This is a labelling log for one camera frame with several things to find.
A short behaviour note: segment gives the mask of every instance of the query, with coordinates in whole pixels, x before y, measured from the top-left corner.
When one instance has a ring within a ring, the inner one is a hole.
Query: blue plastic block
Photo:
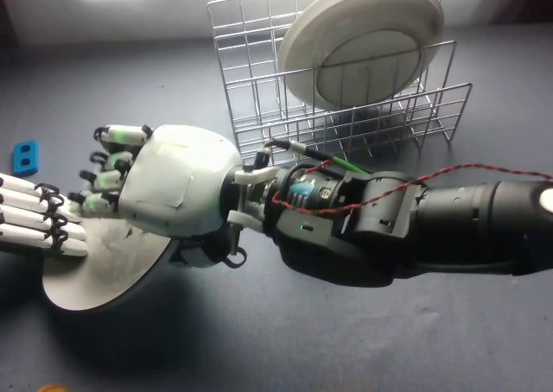
[[[21,142],[14,146],[14,175],[23,177],[38,172],[40,164],[36,140]]]

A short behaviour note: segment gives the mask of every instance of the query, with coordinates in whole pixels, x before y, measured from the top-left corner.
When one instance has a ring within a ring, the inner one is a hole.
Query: gray table
[[[412,174],[458,161],[553,170],[553,26],[449,38],[460,42],[452,83],[474,83],[454,146],[432,138],[420,158],[406,146],[371,164]],[[79,188],[92,130],[105,123],[188,123],[231,137],[209,41],[5,54],[0,115],[0,170],[9,172],[14,142],[37,139],[34,180],[65,192]],[[499,177],[461,172],[436,184]],[[268,238],[246,232],[242,244],[250,257],[240,270],[176,269],[89,315],[46,302],[40,262],[0,256],[0,390],[551,389],[550,272],[343,288],[287,269]]]

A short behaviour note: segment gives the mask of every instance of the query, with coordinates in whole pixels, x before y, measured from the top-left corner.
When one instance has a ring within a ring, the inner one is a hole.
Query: white robotic hand
[[[226,181],[241,168],[234,145],[192,126],[109,125],[94,131],[106,153],[98,167],[81,171],[88,188],[70,193],[85,218],[122,218],[144,231],[181,241],[175,262],[206,267],[225,261],[230,232],[226,215],[238,195]]]
[[[0,174],[0,250],[85,256],[85,230],[57,187]]]

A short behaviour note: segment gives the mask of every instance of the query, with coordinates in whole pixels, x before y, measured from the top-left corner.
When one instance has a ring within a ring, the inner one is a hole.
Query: wall
[[[23,46],[210,37],[212,0],[6,0]],[[443,0],[446,24],[492,22],[511,0]]]

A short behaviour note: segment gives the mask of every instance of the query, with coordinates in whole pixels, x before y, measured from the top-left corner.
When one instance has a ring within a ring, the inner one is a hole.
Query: metal wire basket
[[[372,156],[376,147],[384,145],[397,151],[405,141],[413,141],[421,149],[432,135],[451,142],[472,89],[469,83],[448,86],[455,41],[417,50],[423,64],[416,80],[397,89],[395,77],[393,94],[380,103],[353,108],[340,104],[337,111],[326,111],[303,103],[289,92],[287,82],[291,77],[311,73],[315,79],[316,72],[323,68],[286,73],[278,69],[278,50],[286,31],[313,1],[219,0],[207,5],[234,140],[244,160],[255,157],[259,147],[271,138],[296,140],[346,159],[359,150]],[[337,69],[342,90],[347,66],[392,59],[398,69],[402,56],[413,51],[324,68]],[[424,70],[425,60],[432,56]],[[297,158],[276,150],[271,163]]]

